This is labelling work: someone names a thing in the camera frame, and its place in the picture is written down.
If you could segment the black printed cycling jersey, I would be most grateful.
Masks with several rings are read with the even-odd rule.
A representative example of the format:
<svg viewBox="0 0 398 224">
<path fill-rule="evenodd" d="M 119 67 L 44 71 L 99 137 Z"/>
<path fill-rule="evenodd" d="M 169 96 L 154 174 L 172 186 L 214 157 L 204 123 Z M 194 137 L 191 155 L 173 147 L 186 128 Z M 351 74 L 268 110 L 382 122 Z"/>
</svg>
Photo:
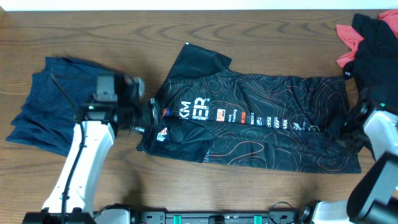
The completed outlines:
<svg viewBox="0 0 398 224">
<path fill-rule="evenodd" d="M 295 172 L 358 174 L 338 143 L 349 112 L 342 77 L 268 76 L 187 43 L 155 95 L 162 121 L 138 151 L 190 162 Z"/>
</svg>

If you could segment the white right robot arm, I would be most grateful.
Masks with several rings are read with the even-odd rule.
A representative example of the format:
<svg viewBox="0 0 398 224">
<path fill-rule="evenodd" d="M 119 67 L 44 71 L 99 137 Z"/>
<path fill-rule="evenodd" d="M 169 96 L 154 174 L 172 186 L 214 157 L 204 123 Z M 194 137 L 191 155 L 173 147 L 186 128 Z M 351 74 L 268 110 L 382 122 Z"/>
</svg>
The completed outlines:
<svg viewBox="0 0 398 224">
<path fill-rule="evenodd" d="M 397 223 L 397 93 L 368 96 L 363 124 L 376 163 L 347 200 L 318 202 L 309 223 Z"/>
</svg>

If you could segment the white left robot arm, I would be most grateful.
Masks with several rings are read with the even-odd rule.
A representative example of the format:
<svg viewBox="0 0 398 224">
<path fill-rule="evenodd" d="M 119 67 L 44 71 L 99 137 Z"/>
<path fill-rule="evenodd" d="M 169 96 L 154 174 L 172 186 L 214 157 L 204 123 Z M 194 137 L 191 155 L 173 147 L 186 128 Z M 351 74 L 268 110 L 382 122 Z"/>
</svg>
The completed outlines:
<svg viewBox="0 0 398 224">
<path fill-rule="evenodd" d="M 155 99 L 119 105 L 91 100 L 76 114 L 73 142 L 57 184 L 40 212 L 26 213 L 24 223 L 137 223 L 134 210 L 112 205 L 94 211 L 95 192 L 104 161 L 119 128 L 142 131 L 162 118 Z"/>
</svg>

